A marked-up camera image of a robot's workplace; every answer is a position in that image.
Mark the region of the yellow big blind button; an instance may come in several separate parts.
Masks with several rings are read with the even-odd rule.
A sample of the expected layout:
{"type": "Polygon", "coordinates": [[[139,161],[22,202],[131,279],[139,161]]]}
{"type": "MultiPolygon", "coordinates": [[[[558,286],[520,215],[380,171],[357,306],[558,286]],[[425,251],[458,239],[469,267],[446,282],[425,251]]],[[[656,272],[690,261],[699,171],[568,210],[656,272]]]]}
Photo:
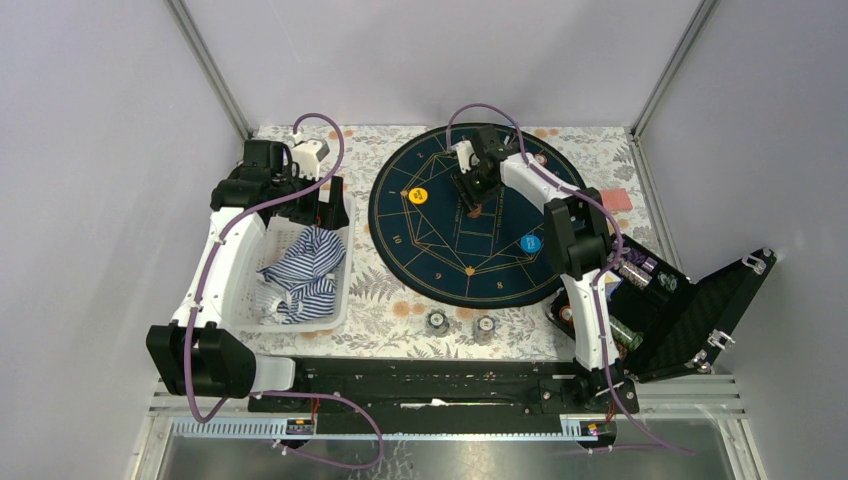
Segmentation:
{"type": "Polygon", "coordinates": [[[414,187],[407,192],[407,199],[414,205],[422,205],[428,198],[428,191],[422,187],[414,187]]]}

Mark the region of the blue small blind button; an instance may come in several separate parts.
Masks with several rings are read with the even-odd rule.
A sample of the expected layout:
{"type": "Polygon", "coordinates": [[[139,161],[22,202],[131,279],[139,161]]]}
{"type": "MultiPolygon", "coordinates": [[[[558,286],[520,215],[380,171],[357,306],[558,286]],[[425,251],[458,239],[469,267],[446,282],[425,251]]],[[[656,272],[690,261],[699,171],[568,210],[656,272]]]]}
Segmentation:
{"type": "Polygon", "coordinates": [[[538,253],[542,248],[541,239],[535,234],[526,234],[519,241],[520,248],[528,255],[538,253]]]}

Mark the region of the red five chip stack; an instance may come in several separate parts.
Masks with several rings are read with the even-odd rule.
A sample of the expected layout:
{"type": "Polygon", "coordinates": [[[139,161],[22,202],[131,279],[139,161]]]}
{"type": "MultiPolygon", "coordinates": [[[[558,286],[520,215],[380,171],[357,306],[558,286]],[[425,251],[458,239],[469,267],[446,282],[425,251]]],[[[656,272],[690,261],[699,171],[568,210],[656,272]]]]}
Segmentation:
{"type": "Polygon", "coordinates": [[[482,206],[478,204],[474,209],[467,213],[468,218],[479,218],[482,214],[482,206]]]}

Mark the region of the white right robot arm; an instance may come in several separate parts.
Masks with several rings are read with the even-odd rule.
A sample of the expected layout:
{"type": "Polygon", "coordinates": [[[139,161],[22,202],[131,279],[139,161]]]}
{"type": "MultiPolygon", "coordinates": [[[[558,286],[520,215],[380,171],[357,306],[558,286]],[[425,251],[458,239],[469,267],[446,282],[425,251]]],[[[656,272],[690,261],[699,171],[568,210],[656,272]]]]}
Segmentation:
{"type": "Polygon", "coordinates": [[[508,188],[542,214],[542,250],[563,282],[572,311],[578,365],[575,402],[597,412],[618,401],[625,378],[611,333],[605,276],[620,259],[623,236],[609,233],[614,219],[600,194],[551,173],[523,143],[510,147],[492,125],[478,128],[448,150],[457,158],[459,171],[453,181],[468,209],[508,188]]]}

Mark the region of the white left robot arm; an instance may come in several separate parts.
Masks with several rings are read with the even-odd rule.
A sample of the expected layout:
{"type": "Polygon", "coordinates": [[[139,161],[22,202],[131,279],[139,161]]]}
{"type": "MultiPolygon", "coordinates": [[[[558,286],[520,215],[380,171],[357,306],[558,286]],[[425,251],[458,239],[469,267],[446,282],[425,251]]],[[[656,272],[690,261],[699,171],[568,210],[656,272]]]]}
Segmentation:
{"type": "Polygon", "coordinates": [[[288,411],[309,401],[293,359],[260,355],[243,333],[304,333],[344,319],[352,264],[353,199],[320,139],[252,139],[211,196],[201,260],[171,320],[146,346],[173,395],[243,398],[272,390],[288,411]]]}

